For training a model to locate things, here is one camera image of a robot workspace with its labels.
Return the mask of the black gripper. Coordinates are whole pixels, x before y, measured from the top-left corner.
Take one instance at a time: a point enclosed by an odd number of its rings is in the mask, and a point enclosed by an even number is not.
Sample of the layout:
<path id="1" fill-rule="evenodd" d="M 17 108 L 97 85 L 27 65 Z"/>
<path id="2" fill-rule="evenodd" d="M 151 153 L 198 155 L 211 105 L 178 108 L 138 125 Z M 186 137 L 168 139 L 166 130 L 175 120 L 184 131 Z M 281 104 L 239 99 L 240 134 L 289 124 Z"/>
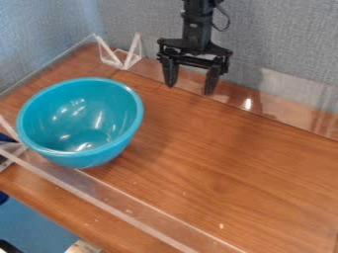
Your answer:
<path id="1" fill-rule="evenodd" d="M 212 65 L 206 74 L 204 95 L 211 96 L 219 81 L 220 73 L 224 74 L 228 72 L 232 50 L 220 47 L 212 42 L 207 42 L 203 47 L 198 47 L 196 44 L 187 39 L 158 39 L 158 44 L 160 46 L 158 57 L 163 65 L 166 84 L 170 88 L 176 83 L 180 64 L 207 69 L 212 61 L 198 58 L 198 56 L 211 54 L 220 59 L 220 66 Z"/>

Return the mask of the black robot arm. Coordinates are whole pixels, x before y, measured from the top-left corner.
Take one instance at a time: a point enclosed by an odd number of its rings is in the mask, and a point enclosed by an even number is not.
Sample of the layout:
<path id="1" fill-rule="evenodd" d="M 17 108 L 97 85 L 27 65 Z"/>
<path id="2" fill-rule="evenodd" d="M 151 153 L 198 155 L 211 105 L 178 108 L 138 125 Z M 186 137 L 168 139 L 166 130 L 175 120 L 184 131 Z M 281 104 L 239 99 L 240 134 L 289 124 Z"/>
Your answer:
<path id="1" fill-rule="evenodd" d="M 204 80 L 204 95 L 211 96 L 220 76 L 228 72 L 230 57 L 234 52 L 211 41 L 211 30 L 220 30 L 212 23 L 214 9 L 227 15 L 220 3 L 224 0 L 182 0 L 183 18 L 182 38 L 159 39 L 160 51 L 158 61 L 163 65 L 166 84 L 171 88 L 178 80 L 178 70 L 182 65 L 207 70 Z"/>

